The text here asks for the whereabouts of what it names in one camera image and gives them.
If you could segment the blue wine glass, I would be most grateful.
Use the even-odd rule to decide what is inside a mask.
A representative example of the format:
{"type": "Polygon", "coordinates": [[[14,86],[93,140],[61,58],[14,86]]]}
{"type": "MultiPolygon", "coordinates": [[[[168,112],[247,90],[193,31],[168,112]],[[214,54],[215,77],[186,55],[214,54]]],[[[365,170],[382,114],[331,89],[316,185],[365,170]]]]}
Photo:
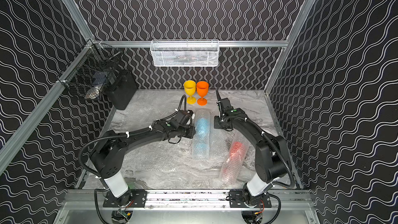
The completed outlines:
{"type": "Polygon", "coordinates": [[[214,128],[214,116],[207,109],[195,113],[196,134],[192,139],[192,158],[205,161],[227,154],[228,134],[223,129],[214,128]]]}

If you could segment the orange wine glass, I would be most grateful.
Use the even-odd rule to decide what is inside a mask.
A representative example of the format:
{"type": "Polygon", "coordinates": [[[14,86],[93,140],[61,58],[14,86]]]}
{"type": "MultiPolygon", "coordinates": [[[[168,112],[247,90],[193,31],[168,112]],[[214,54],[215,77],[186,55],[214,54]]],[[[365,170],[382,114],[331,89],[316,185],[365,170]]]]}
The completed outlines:
{"type": "Polygon", "coordinates": [[[197,103],[200,106],[205,106],[207,104],[205,96],[207,95],[208,90],[209,90],[209,84],[207,82],[201,81],[197,83],[197,93],[200,96],[200,98],[197,100],[197,103]]]}

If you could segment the yellow wine glass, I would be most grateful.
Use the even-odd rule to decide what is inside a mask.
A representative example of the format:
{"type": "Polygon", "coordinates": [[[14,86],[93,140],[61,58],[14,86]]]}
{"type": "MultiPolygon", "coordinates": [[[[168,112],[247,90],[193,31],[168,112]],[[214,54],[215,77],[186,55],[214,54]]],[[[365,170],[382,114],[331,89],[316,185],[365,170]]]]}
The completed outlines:
{"type": "Polygon", "coordinates": [[[194,94],[196,92],[197,84],[196,82],[192,80],[187,80],[183,84],[184,91],[188,95],[187,97],[187,103],[190,105],[193,105],[196,103],[196,98],[194,97],[194,94]]]}

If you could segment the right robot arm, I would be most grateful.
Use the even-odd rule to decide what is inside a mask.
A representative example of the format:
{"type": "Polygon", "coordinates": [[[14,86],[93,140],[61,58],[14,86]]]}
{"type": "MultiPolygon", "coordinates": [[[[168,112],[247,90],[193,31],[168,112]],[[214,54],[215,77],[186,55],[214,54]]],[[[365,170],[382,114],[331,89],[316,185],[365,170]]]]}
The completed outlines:
{"type": "Polygon", "coordinates": [[[237,130],[255,148],[256,173],[243,186],[241,194],[244,203],[247,206],[257,205],[262,195],[275,185],[295,189],[286,140],[267,133],[240,108],[227,108],[219,112],[215,117],[215,128],[237,130]]]}

